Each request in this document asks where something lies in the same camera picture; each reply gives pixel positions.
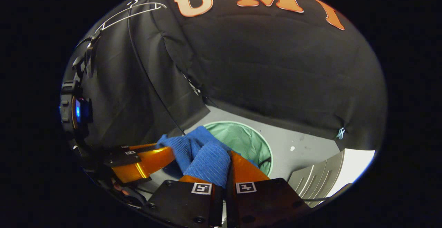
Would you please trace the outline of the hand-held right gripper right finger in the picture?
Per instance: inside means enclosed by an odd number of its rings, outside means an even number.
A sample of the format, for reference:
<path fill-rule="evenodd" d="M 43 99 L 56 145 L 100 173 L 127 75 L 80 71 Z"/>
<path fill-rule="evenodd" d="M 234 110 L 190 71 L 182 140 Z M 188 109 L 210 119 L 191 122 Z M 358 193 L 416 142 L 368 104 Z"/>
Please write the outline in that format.
<path fill-rule="evenodd" d="M 270 179 L 251 162 L 229 151 L 226 183 L 228 228 L 281 228 L 311 208 L 283 178 Z"/>

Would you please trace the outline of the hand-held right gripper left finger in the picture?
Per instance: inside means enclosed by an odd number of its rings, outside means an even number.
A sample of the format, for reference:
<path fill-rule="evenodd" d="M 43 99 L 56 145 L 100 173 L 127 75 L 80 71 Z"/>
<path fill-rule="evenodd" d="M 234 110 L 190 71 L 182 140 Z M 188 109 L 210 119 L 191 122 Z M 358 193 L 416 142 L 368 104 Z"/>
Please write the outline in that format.
<path fill-rule="evenodd" d="M 169 228 L 221 227 L 223 188 L 190 175 L 165 180 L 145 204 L 145 214 Z"/>

